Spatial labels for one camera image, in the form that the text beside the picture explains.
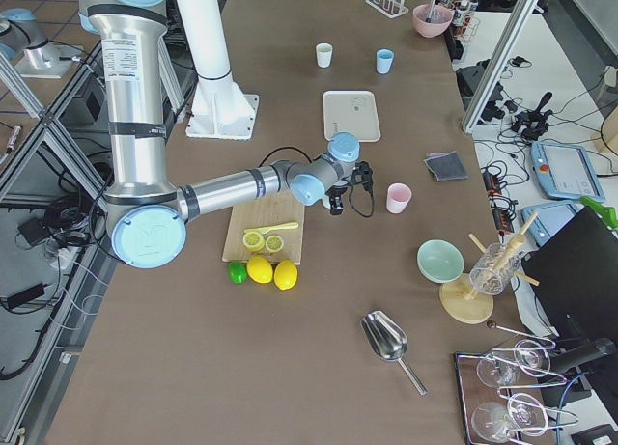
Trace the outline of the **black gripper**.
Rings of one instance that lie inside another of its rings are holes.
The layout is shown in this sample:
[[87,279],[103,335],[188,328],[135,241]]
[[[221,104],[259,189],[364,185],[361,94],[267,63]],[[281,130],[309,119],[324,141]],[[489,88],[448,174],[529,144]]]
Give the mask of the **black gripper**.
[[367,161],[357,162],[348,177],[326,191],[325,196],[329,197],[331,215],[341,215],[343,213],[343,194],[348,188],[354,189],[358,185],[361,185],[370,195],[370,199],[374,200],[373,170]]

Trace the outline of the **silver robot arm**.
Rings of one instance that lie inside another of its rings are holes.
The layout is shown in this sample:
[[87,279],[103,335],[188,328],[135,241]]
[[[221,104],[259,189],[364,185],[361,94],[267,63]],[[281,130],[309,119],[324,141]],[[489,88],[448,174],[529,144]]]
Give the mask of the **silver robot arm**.
[[[188,133],[247,140],[259,100],[235,82],[217,0],[177,0],[198,76]],[[175,186],[166,173],[159,46],[166,0],[79,0],[84,28],[100,37],[114,180],[105,191],[106,229],[117,257],[138,268],[168,264],[186,225],[200,215],[291,191],[305,206],[349,179],[360,144],[342,132],[307,163],[277,161]]]

